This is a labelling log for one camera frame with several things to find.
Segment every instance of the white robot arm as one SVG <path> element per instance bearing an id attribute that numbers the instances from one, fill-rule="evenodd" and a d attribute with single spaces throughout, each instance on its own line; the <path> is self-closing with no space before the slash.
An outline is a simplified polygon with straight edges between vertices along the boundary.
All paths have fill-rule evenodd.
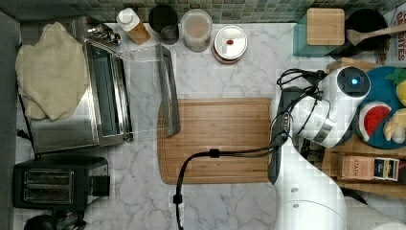
<path id="1" fill-rule="evenodd" d="M 276 122 L 271 137 L 276 140 L 268 176 L 279 199 L 277 230 L 346 229 L 343 193 L 296 151 L 291 137 L 300 135 L 327 148 L 341 145 L 371 82 L 363 71 L 344 67 L 325 77 L 318 88 L 321 98 L 295 86 L 284 88 L 272 104 Z"/>

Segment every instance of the toaster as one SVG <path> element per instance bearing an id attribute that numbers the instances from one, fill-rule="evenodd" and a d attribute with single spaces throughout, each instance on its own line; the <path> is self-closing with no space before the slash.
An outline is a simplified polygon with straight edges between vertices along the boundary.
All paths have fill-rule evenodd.
<path id="1" fill-rule="evenodd" d="M 22 44 L 35 45 L 47 24 L 62 24 L 83 45 L 90 76 L 90 84 L 71 117 L 53 122 L 48 119 L 28 122 L 35 154 L 102 147 L 134 139 L 137 123 L 131 123 L 124 59 L 115 53 L 113 44 L 93 37 L 94 24 L 89 20 L 77 16 L 25 22 L 20 26 Z M 180 130 L 180 122 L 170 51 L 161 45 L 152 50 L 159 67 L 167 131 L 172 135 Z"/>
<path id="2" fill-rule="evenodd" d="M 84 211 L 109 196 L 107 160 L 83 155 L 47 155 L 13 168 L 15 208 Z"/>

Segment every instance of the wooden spoon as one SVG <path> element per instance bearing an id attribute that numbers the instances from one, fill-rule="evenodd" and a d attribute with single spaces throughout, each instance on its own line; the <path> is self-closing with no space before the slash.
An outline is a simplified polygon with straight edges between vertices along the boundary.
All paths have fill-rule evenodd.
<path id="1" fill-rule="evenodd" d="M 359 33 L 355 30 L 347 30 L 347 38 L 352 43 L 352 45 L 356 46 L 361 41 L 379 35 L 390 35 L 394 33 L 404 32 L 406 31 L 406 23 L 400 24 L 398 26 L 385 28 L 379 31 L 369 32 L 369 33 Z"/>

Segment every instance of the green leaf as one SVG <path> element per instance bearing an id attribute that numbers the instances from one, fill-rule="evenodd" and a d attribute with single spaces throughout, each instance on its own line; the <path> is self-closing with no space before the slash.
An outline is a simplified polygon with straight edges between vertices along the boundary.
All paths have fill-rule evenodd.
<path id="1" fill-rule="evenodd" d="M 391 80 L 394 84 L 400 84 L 406 80 L 406 70 L 403 68 L 396 68 L 392 74 L 385 76 L 385 80 Z"/>

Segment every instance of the black toaster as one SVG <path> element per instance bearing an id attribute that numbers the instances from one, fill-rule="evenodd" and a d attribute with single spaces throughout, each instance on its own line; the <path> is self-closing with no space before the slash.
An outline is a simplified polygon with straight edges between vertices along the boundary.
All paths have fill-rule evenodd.
<path id="1" fill-rule="evenodd" d="M 84 211 L 109 196 L 110 176 L 103 157 L 46 155 L 14 166 L 15 208 Z"/>

